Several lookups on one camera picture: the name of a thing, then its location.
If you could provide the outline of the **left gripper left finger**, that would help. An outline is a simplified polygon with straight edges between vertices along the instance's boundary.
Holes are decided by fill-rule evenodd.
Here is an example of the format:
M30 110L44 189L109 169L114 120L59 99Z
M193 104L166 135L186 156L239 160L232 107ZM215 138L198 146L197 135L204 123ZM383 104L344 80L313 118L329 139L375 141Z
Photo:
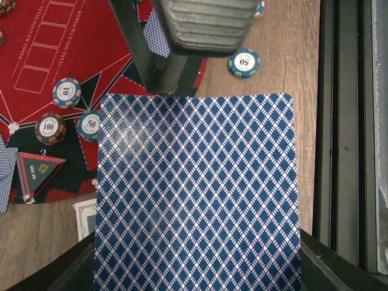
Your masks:
M9 290L92 290L95 234L91 233Z

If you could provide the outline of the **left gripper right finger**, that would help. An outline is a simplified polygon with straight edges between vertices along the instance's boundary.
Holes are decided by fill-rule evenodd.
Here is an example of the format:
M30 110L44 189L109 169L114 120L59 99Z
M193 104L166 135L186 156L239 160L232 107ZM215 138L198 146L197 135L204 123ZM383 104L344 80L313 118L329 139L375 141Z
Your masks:
M303 229L300 237L303 290L387 290L387 278L354 266Z

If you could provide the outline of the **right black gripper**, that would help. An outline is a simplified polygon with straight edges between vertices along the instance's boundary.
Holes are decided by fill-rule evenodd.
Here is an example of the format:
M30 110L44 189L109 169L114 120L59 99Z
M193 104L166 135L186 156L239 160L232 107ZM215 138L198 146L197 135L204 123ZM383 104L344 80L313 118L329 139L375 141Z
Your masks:
M178 87L187 57L183 55L232 55L241 46L256 13L258 1L153 1L170 53L158 65L149 50L130 1L111 0L133 61L146 90L171 95Z

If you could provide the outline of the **teal poker chip stack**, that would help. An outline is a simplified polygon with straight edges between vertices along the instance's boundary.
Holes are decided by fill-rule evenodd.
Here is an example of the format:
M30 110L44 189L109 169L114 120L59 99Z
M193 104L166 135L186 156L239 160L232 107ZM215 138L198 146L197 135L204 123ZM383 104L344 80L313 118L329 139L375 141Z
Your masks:
M259 54L250 48L241 48L230 56L227 68L237 78L249 78L253 76L261 66Z

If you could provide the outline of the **red chip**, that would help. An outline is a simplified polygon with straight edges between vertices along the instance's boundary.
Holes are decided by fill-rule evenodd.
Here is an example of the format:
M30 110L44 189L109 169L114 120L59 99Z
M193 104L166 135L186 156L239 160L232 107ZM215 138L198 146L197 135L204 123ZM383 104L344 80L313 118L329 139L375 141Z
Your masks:
M34 131L39 142L50 146L65 138L67 127L59 114L47 112L36 121Z
M16 0L1 0L0 2L0 17L7 16L16 7Z

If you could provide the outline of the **dealt blue playing card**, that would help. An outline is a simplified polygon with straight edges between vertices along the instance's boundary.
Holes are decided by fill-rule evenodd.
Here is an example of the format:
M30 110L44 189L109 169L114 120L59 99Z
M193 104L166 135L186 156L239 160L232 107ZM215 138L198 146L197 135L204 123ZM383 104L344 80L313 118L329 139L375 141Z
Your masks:
M17 152L17 147L6 147L1 138L1 213L7 211Z

